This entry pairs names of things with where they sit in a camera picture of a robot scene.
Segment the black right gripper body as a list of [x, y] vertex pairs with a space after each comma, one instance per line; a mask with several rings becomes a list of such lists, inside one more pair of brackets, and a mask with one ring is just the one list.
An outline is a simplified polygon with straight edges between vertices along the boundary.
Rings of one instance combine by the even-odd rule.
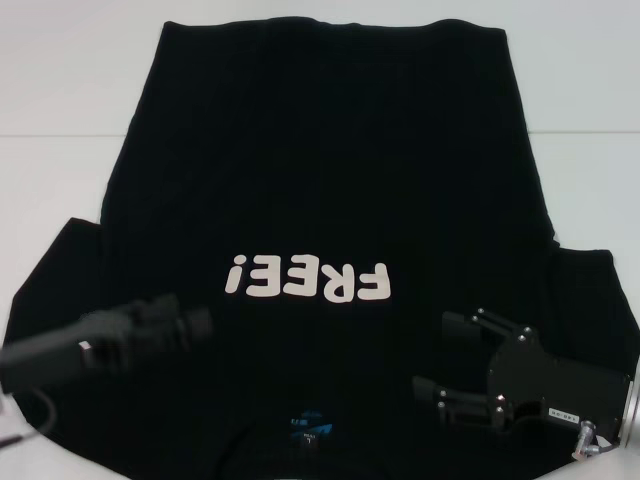
[[502, 339], [489, 361], [491, 426], [509, 431], [539, 420], [578, 431], [589, 421], [598, 435], [615, 443], [630, 385], [624, 373], [546, 352], [535, 330], [519, 329]]

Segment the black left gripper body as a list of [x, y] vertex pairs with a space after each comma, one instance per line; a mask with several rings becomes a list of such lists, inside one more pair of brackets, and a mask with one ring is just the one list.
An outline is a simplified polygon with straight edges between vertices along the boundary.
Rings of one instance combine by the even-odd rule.
[[84, 315], [74, 337], [85, 372], [121, 374], [133, 368], [149, 348], [151, 333], [142, 315], [148, 303], [129, 303]]

